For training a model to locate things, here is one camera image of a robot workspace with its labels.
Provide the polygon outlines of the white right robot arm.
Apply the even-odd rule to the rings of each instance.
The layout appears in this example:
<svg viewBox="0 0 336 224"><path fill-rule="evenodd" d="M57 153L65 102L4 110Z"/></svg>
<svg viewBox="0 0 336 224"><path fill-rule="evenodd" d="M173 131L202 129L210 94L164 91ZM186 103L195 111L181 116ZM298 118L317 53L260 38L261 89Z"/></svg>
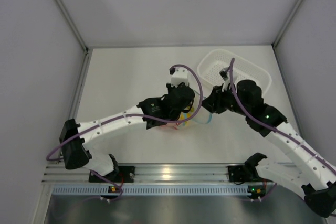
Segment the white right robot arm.
<svg viewBox="0 0 336 224"><path fill-rule="evenodd" d="M227 88L214 86L202 107L210 113L231 111L243 115L252 130L295 164L295 168L285 167L256 153L244 162L247 178L271 180L296 193L317 215L335 215L335 166L313 150L279 110L264 102L262 90L254 81L243 80Z"/></svg>

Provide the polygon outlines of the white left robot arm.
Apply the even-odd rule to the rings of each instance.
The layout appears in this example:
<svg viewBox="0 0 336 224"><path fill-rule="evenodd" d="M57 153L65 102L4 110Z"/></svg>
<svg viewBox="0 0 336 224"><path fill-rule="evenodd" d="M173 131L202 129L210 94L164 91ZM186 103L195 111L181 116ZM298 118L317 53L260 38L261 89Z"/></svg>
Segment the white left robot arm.
<svg viewBox="0 0 336 224"><path fill-rule="evenodd" d="M119 169L112 154L97 149L113 137L135 130L149 130L177 121L180 114L193 104L194 91L181 83L168 89L161 97L147 98L122 113L101 120L78 123L67 120L62 128L59 142L65 168L93 170L106 181L117 179Z"/></svg>

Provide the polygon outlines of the clear zip top bag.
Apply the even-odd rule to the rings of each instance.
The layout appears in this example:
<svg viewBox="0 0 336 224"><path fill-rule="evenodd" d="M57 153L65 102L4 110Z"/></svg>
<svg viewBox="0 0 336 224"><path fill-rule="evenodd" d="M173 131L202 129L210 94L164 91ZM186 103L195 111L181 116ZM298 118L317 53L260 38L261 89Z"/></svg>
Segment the clear zip top bag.
<svg viewBox="0 0 336 224"><path fill-rule="evenodd" d="M195 111L199 105L199 101L200 101L200 95L197 91L193 90L194 94L195 94L195 98L194 98L194 102L192 104L192 106L195 108ZM210 112L208 112L206 109L204 109L203 107L200 108L200 110L198 111L198 113L191 119L194 120L196 122L196 124L194 126L198 126L198 125L205 125L205 124L209 124L210 121L212 120L212 114ZM167 124L167 125L162 125L159 128L163 129L163 130L183 130L183 129L179 129L178 125L181 123L174 123L174 124Z"/></svg>

